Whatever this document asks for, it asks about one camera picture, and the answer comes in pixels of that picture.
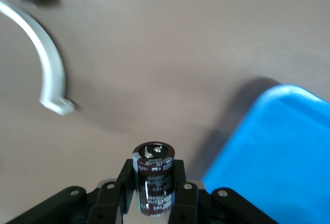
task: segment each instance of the capacitor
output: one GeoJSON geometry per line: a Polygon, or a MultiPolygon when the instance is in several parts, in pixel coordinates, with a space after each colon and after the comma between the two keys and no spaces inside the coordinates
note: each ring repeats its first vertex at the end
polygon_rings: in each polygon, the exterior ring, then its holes
{"type": "Polygon", "coordinates": [[[141,213],[157,217],[174,203],[174,149],[162,142],[148,142],[133,151],[137,205],[141,213]]]}

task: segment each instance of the beige surface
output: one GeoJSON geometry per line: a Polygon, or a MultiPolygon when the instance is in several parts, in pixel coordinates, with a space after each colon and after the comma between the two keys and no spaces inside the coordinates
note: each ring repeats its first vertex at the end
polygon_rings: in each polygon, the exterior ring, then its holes
{"type": "MultiPolygon", "coordinates": [[[[329,0],[8,1],[50,32],[79,108],[38,103],[36,51],[0,15],[0,223],[69,185],[93,190],[147,141],[200,177],[267,85],[257,78],[330,100],[329,0]]],[[[166,223],[131,209],[126,223],[166,223]]]]}

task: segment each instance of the white curved object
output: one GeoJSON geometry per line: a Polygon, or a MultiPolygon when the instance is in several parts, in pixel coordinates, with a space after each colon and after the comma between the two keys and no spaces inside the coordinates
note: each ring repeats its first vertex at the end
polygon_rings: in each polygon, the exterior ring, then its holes
{"type": "Polygon", "coordinates": [[[36,47],[43,81],[40,103],[61,115],[72,112],[74,105],[64,98],[65,73],[62,59],[47,32],[29,14],[5,0],[0,0],[0,12],[23,28],[36,47]]]}

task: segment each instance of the blue tray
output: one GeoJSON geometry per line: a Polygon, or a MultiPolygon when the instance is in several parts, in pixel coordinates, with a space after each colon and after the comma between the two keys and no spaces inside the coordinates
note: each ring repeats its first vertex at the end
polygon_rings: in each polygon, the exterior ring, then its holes
{"type": "Polygon", "coordinates": [[[281,224],[330,223],[330,104],[294,85],[264,92],[204,175],[281,224]]]}

